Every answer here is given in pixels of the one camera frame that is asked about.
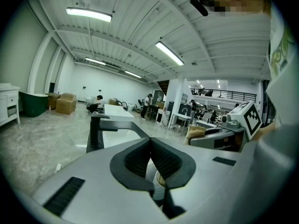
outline white countertop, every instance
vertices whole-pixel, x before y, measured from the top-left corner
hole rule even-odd
[[[200,124],[208,125],[208,126],[211,126],[211,127],[217,127],[217,125],[209,124],[209,123],[204,122],[204,121],[202,121],[202,120],[197,120],[196,123],[200,123]]]
[[[181,118],[184,118],[184,119],[191,119],[190,116],[186,116],[186,115],[179,114],[179,113],[174,113],[173,115],[178,116],[178,117],[181,117]]]
[[[105,115],[110,119],[107,121],[133,121],[134,116],[128,111],[125,111],[122,106],[104,104]]]
[[[0,83],[0,91],[19,90],[18,86],[11,85],[10,83]]]

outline white sink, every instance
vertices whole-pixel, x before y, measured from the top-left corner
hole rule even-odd
[[[122,106],[105,104],[105,115],[108,115],[110,119],[107,121],[134,121],[134,116],[128,111],[125,111]]]
[[[139,135],[129,129],[119,129],[117,132],[103,131],[104,148],[137,139],[140,139]]]

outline door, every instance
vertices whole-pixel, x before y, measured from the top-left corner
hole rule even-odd
[[[0,96],[0,123],[7,119],[7,96]]]

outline cabinet drawer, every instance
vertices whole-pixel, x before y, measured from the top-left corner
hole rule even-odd
[[[18,96],[16,95],[8,95],[7,96],[7,106],[10,107],[12,105],[17,105],[18,103]]]

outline green bathtub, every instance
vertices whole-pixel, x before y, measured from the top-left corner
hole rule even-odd
[[[48,96],[44,94],[28,94],[19,92],[23,103],[23,111],[30,117],[36,117],[44,113],[47,109]]]

